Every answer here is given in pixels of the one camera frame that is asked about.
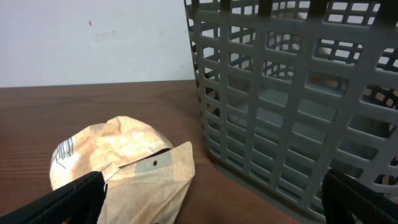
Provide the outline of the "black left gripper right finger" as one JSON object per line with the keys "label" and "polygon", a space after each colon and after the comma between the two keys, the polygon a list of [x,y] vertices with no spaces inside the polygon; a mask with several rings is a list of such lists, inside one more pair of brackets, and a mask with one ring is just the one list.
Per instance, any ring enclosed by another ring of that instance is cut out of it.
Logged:
{"label": "black left gripper right finger", "polygon": [[397,204],[335,169],[322,184],[322,205],[327,224],[397,224]]}

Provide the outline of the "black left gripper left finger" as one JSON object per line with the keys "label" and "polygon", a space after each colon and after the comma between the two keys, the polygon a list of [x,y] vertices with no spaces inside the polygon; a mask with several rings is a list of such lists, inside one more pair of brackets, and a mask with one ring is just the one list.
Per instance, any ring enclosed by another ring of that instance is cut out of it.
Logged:
{"label": "black left gripper left finger", "polygon": [[96,224],[108,185],[103,174],[89,172],[18,210],[1,216],[4,224]]}

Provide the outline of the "grey plastic lattice basket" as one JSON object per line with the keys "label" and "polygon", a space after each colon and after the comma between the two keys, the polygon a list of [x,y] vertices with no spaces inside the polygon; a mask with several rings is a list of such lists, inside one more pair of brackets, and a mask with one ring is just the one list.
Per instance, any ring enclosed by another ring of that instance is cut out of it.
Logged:
{"label": "grey plastic lattice basket", "polygon": [[206,148],[301,222],[336,169],[397,202],[396,1],[185,1]]}

